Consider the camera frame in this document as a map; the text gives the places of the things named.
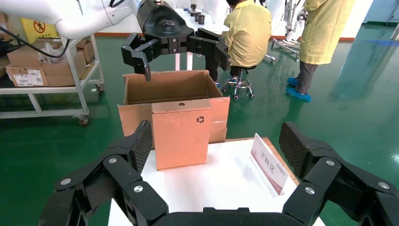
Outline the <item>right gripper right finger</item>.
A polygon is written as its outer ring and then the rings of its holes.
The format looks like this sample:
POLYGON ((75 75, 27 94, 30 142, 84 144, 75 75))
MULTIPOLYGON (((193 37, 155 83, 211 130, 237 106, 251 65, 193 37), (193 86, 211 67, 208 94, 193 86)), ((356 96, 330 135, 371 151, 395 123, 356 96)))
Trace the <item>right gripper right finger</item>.
POLYGON ((290 121, 281 126, 279 146, 299 180, 283 214, 310 226, 329 201, 360 226, 398 225, 399 191, 389 181, 348 163, 327 142, 306 137, 290 121))

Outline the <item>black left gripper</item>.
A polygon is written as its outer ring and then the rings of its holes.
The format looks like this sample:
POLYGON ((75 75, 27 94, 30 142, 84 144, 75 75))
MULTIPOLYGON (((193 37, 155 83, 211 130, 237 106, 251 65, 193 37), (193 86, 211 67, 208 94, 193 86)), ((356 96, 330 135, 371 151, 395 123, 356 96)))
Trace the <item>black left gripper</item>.
POLYGON ((121 46, 123 62, 134 72, 151 81, 149 63, 160 53, 192 52, 213 59, 224 71, 230 69, 231 58, 225 38, 219 34, 187 26, 186 21, 165 1, 143 0, 137 11, 137 21, 143 36, 132 33, 121 46))

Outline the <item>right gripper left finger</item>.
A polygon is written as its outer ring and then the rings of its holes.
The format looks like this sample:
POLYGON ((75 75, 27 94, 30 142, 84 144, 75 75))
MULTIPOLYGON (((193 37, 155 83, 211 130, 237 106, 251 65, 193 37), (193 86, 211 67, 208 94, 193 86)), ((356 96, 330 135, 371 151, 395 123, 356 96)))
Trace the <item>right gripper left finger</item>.
POLYGON ((131 224, 154 225, 169 208, 141 175, 151 148, 152 126, 143 120, 132 135, 114 141, 99 158, 57 181, 38 225, 86 226, 109 200, 131 224))

